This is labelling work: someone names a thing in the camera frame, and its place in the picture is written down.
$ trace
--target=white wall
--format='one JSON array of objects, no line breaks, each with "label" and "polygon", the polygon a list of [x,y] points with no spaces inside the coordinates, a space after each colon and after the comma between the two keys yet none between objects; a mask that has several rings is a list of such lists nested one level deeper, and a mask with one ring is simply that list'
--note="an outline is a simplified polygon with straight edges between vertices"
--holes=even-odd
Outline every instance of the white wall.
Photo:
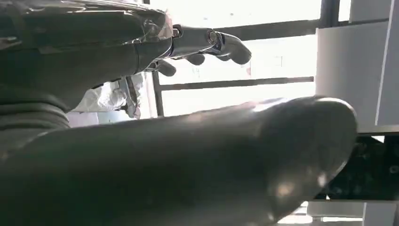
[{"label": "white wall", "polygon": [[307,215],[320,218],[362,218],[363,209],[363,202],[309,202]]},{"label": "white wall", "polygon": [[312,222],[310,224],[276,224],[275,226],[362,226],[362,222]]},{"label": "white wall", "polygon": [[365,204],[363,226],[392,226],[396,214],[396,203],[373,203]]},{"label": "white wall", "polygon": [[391,0],[352,0],[350,21],[385,19],[390,8]]},{"label": "white wall", "polygon": [[359,132],[374,127],[387,22],[318,30],[316,94],[347,101]]},{"label": "white wall", "polygon": [[[352,0],[351,20],[389,18],[392,1]],[[389,22],[318,30],[316,94],[349,102],[357,112],[359,132],[399,131],[397,40],[399,8]]]}]

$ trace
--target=robotic finger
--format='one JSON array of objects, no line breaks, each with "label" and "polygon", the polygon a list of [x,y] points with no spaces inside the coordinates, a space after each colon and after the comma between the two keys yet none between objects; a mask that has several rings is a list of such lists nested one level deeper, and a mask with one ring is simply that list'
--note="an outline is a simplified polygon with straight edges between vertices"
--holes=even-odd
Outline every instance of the robotic finger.
[{"label": "robotic finger", "polygon": [[251,52],[233,35],[216,32],[210,28],[193,28],[181,25],[173,26],[172,46],[164,55],[159,57],[155,65],[147,71],[159,70],[166,76],[172,76],[176,69],[169,63],[161,61],[166,58],[175,60],[186,59],[193,65],[201,65],[205,61],[204,54],[216,56],[222,61],[232,60],[244,65],[251,59]]}]

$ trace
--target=robotic arm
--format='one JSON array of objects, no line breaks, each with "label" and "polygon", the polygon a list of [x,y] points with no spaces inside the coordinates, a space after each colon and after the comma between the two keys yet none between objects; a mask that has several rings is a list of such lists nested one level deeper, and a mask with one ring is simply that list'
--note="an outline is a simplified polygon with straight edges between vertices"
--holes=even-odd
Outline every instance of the robotic arm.
[{"label": "robotic arm", "polygon": [[201,65],[205,61],[204,54],[214,55],[223,61],[231,59],[240,65],[248,63],[251,59],[249,49],[235,36],[210,28],[174,25],[171,48],[146,70],[159,70],[166,76],[173,76],[176,69],[163,59],[186,59],[193,65]]}]

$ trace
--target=window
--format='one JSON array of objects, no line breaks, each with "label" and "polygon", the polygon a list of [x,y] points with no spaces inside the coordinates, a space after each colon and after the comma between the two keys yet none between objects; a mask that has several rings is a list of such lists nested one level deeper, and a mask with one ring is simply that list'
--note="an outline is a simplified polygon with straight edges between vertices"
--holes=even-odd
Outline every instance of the window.
[{"label": "window", "polygon": [[164,115],[174,116],[239,105],[248,101],[312,96],[314,92],[313,82],[302,82],[247,87],[169,90],[162,92],[162,99]]},{"label": "window", "polygon": [[363,221],[363,218],[324,217],[321,218],[321,221],[323,222]]},{"label": "window", "polygon": [[303,202],[297,210],[295,210],[285,218],[281,219],[277,225],[309,224],[313,222],[313,218],[311,216],[307,216],[307,209],[308,209],[308,202]]},{"label": "window", "polygon": [[151,0],[167,8],[174,24],[234,27],[320,18],[321,0]]},{"label": "window", "polygon": [[231,60],[223,62],[210,55],[205,55],[206,60],[200,66],[186,60],[170,60],[177,72],[173,77],[160,76],[160,84],[316,75],[316,35],[251,40],[244,44],[252,52],[252,60],[246,65],[237,65]]},{"label": "window", "polygon": [[351,14],[352,0],[340,0],[339,2],[339,21],[349,20]]}]

